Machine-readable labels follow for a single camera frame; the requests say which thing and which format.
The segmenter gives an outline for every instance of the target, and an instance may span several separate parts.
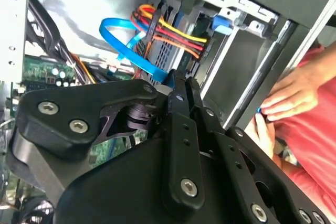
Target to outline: silver screw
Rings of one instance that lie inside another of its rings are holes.
[[[143,86],[143,89],[146,90],[146,91],[149,92],[149,93],[153,93],[152,88],[151,88],[148,84],[145,84],[145,85]]]
[[[41,112],[42,114],[46,114],[46,115],[55,115],[58,112],[58,106],[56,104],[54,104],[53,102],[41,102],[38,106],[37,106],[39,112]]]
[[[210,116],[215,115],[215,113],[211,109],[206,109],[206,113],[208,113]]]
[[[197,195],[197,186],[188,178],[181,180],[181,188],[182,191],[190,197],[195,197]]]
[[[241,130],[236,129],[236,133],[240,137],[244,136]]]
[[[184,98],[182,96],[180,96],[179,94],[176,96],[176,98],[178,98],[181,102],[184,101]]]
[[[300,209],[299,213],[300,213],[301,217],[306,221],[306,223],[311,223],[311,219],[305,211]]]
[[[267,221],[267,215],[265,211],[257,204],[253,204],[251,206],[252,212],[254,216],[260,221],[260,222],[266,222]]]
[[[80,133],[80,134],[87,132],[89,129],[88,124],[82,120],[72,120],[69,126],[73,132]]]
[[[322,219],[322,217],[317,212],[313,211],[313,215],[319,223],[325,224],[324,220]]]

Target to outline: human hand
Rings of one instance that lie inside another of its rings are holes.
[[[309,111],[318,105],[319,86],[314,65],[308,63],[274,85],[261,111],[270,121]]]
[[[245,129],[245,133],[269,156],[273,158],[275,129],[272,123],[265,122],[261,114],[256,114]]]

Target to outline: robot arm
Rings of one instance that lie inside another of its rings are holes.
[[[328,223],[241,129],[223,130],[193,78],[171,71],[163,84],[165,94],[131,80],[22,98],[10,162],[46,192],[55,224]],[[89,169],[93,144],[136,129],[148,140]]]

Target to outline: person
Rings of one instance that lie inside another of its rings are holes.
[[[317,205],[336,221],[336,42],[310,49],[272,88],[246,133]],[[286,141],[300,167],[274,154]]]

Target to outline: finger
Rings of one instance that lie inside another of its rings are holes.
[[[269,133],[264,117],[256,114],[257,132],[261,141],[269,140]]]
[[[305,102],[305,99],[306,99],[305,93],[298,92],[292,95],[291,97],[288,97],[270,107],[262,109],[262,112],[265,115],[275,114],[278,112],[285,112],[302,104],[303,102]]]
[[[266,98],[265,101],[260,106],[262,109],[269,108],[270,106],[281,102],[282,100],[294,95],[298,92],[298,87],[294,85],[289,85],[284,89],[279,90],[270,97]]]
[[[283,118],[289,118],[291,116],[309,111],[309,110],[313,109],[317,104],[318,104],[317,101],[304,102],[304,103],[296,106],[295,108],[293,108],[291,110],[268,115],[267,119],[270,120],[270,121],[276,121],[276,120],[280,120],[280,119],[283,119]]]
[[[293,79],[292,79],[291,75],[283,78],[282,80],[275,83],[275,85],[273,86],[273,88],[269,92],[268,96],[271,96],[271,95],[275,94],[276,92],[278,92],[279,90],[290,86],[292,83],[293,83]]]
[[[274,148],[274,145],[275,145],[275,128],[274,128],[274,124],[273,123],[267,123],[266,126],[267,126],[269,137],[271,139],[271,142],[272,142],[272,145],[273,145],[273,148]]]
[[[253,117],[252,120],[249,122],[247,127],[245,128],[245,133],[254,141],[259,141],[259,136],[256,129],[256,120]]]

